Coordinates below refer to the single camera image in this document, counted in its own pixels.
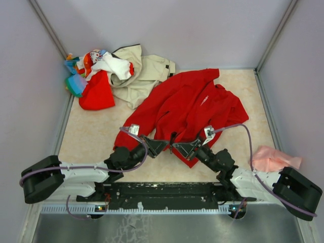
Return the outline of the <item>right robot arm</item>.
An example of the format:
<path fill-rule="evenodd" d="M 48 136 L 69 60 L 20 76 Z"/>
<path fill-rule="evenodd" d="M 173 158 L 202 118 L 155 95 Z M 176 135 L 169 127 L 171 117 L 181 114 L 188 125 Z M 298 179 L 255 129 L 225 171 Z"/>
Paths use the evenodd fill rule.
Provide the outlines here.
<path fill-rule="evenodd" d="M 293 167 L 284 167 L 278 172 L 246 170 L 235 165 L 227 149 L 213 153 L 200 139 L 175 143 L 173 148 L 185 159 L 196 158 L 216 172 L 217 180 L 226 188 L 231 200 L 244 197 L 278 204 L 305 221 L 317 216 L 322 190 Z"/>

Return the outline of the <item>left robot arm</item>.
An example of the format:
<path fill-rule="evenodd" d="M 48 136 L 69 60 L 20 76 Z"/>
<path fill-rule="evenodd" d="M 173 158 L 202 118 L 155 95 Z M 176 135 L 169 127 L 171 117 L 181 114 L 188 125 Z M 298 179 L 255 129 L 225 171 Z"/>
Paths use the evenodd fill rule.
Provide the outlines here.
<path fill-rule="evenodd" d="M 99 184 L 114 182 L 139 168 L 148 156 L 157 157 L 168 144 L 142 136 L 134 149 L 117 147 L 108 159 L 95 164 L 74 165 L 59 161 L 56 155 L 47 156 L 21 173 L 24 201 L 35 204 L 68 195 L 99 201 L 105 196 L 105 188 Z"/>

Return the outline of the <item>red zip jacket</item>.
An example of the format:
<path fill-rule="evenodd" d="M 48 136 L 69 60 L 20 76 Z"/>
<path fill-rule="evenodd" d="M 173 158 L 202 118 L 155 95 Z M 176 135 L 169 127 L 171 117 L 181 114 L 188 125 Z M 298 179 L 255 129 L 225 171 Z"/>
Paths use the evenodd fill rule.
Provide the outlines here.
<path fill-rule="evenodd" d="M 139 126 L 140 135 L 155 131 L 156 140 L 191 142 L 204 127 L 242 124 L 249 116 L 240 99 L 214 80 L 218 69 L 182 72 L 152 90 L 124 125 Z"/>

